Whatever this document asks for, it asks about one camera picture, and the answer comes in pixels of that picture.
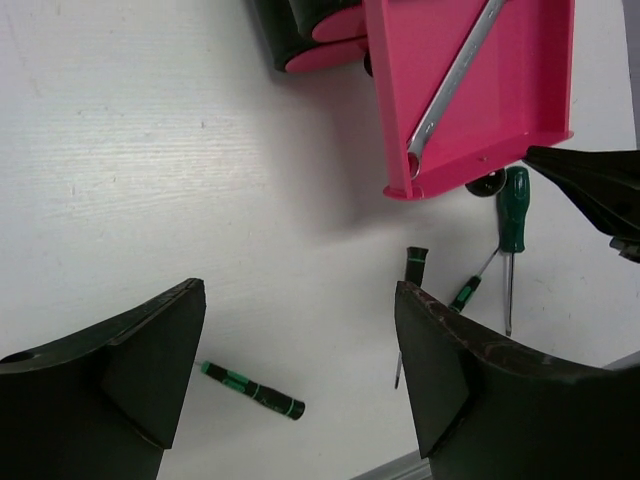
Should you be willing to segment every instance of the white wooden surface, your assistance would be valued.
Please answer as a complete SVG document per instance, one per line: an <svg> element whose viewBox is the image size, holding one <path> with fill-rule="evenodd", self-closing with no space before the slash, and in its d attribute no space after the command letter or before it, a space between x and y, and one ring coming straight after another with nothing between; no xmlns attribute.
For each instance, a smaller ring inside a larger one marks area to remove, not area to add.
<svg viewBox="0 0 640 480"><path fill-rule="evenodd" d="M204 278L199 356L307 402L299 422L192 378L160 479L347 479L414 450L393 291L429 247L443 300L496 243L491 200L385 200L358 65L272 73L240 0L0 1L0 354ZM633 148L619 0L577 0L567 146ZM640 349L640 270L533 175L515 339ZM468 314L502 329L495 263Z"/></svg>

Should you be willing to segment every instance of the caster wheel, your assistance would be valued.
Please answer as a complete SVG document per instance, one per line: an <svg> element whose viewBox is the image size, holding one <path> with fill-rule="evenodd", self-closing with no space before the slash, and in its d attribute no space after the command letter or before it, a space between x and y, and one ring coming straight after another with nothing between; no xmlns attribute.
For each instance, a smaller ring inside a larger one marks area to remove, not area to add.
<svg viewBox="0 0 640 480"><path fill-rule="evenodd" d="M502 191L507 183L507 172L504 168L490 173L486 177L479 178L466 187L472 195L481 198L493 197Z"/></svg>
<svg viewBox="0 0 640 480"><path fill-rule="evenodd" d="M304 13L317 2L299 0L296 5ZM289 0L253 0L253 3L276 70L304 73L362 60L361 40L323 44L301 35ZM328 3L334 5L336 0Z"/></svg>
<svg viewBox="0 0 640 480"><path fill-rule="evenodd" d="M371 55L367 52L364 56L364 69L371 78L373 78L373 67L371 66Z"/></svg>

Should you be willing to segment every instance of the pink tray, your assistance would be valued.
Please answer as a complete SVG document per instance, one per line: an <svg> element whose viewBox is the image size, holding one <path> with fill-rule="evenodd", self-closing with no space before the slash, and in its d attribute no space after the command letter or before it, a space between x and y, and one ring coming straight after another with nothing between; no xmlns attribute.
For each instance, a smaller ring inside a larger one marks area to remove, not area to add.
<svg viewBox="0 0 640 480"><path fill-rule="evenodd" d="M363 3L389 197L434 197L571 137L574 0L509 0L412 180L407 141L486 0Z"/></svg>

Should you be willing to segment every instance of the green screwdriver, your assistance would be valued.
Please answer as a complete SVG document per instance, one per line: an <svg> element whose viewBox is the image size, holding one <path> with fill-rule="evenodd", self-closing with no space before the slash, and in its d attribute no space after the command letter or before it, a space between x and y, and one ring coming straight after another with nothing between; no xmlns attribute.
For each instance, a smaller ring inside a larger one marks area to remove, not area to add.
<svg viewBox="0 0 640 480"><path fill-rule="evenodd" d="M508 254L507 305L505 330L507 337L513 331L513 272L516 253L524 252L524 226L529 204L531 185L529 171L524 167L507 169L507 184L498 194L498 216L500 222L500 250Z"/></svg>
<svg viewBox="0 0 640 480"><path fill-rule="evenodd" d="M197 363L200 371L205 375L219 381L223 385L240 392L243 395L255 400L263 407L277 412L292 420L298 420L305 410L304 402L296 400L289 395L280 393L273 388L265 387L259 383L252 382L244 375L240 375L232 370L211 362Z"/></svg>
<svg viewBox="0 0 640 480"><path fill-rule="evenodd" d="M480 271L476 275L471 277L469 281L465 284L465 286L462 287L462 290L460 290L458 295L456 295L455 300L451 302L451 304L449 305L450 310L453 310L456 313L462 313L462 310L464 310L464 307L466 307L471 301L471 299L473 298L473 294L476 293L476 290L478 290L478 287L482 282L482 275L487 270L487 268L489 268L489 265L491 265L491 262L493 261L494 258L496 258L496 255L498 254L499 251L500 251L500 247L496 248L496 250L491 254L491 256L484 263Z"/></svg>

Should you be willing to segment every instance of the black wheel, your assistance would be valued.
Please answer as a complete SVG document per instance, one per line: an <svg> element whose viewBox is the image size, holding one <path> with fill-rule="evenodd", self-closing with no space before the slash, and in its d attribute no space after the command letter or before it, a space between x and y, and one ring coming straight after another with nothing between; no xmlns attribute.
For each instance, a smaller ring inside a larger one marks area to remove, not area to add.
<svg viewBox="0 0 640 480"><path fill-rule="evenodd" d="M298 32L289 0L254 0L253 3L276 70L286 73L291 60L319 46Z"/></svg>
<svg viewBox="0 0 640 480"><path fill-rule="evenodd" d="M507 183L507 172L504 168L490 173L486 177L479 178L471 183L467 183L466 187L471 194L476 197L487 198L493 197L502 191Z"/></svg>
<svg viewBox="0 0 640 480"><path fill-rule="evenodd" d="M367 74L371 78L373 78L373 67L371 66L371 55L369 54L369 52L365 53L364 55L364 69Z"/></svg>

